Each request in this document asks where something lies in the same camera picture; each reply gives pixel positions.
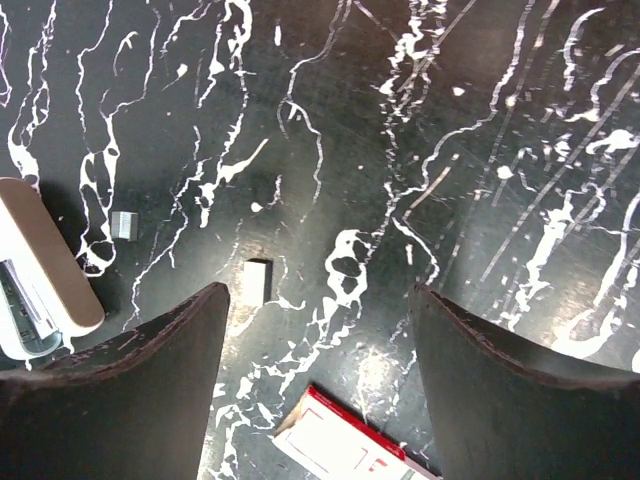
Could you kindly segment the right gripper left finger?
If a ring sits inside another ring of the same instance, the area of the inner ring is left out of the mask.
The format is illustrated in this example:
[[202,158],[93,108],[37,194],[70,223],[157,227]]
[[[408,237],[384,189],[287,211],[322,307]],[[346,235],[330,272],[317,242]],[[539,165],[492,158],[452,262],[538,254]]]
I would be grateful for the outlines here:
[[229,304],[214,282],[91,349],[2,372],[2,478],[196,478]]

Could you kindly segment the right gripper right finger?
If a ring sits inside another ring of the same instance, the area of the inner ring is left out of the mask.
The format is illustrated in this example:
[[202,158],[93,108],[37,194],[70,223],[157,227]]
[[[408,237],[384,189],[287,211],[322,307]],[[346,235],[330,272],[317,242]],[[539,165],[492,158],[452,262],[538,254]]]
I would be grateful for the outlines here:
[[424,285],[410,318],[445,478],[638,478],[638,374],[555,352]]

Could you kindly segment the light blue stapler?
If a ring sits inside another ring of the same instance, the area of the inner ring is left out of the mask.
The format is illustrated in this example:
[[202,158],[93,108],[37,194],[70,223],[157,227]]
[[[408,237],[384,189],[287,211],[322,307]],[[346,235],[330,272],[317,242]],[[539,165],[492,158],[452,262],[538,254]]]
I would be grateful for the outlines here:
[[1,350],[31,361],[101,326],[105,311],[36,190],[1,179]]

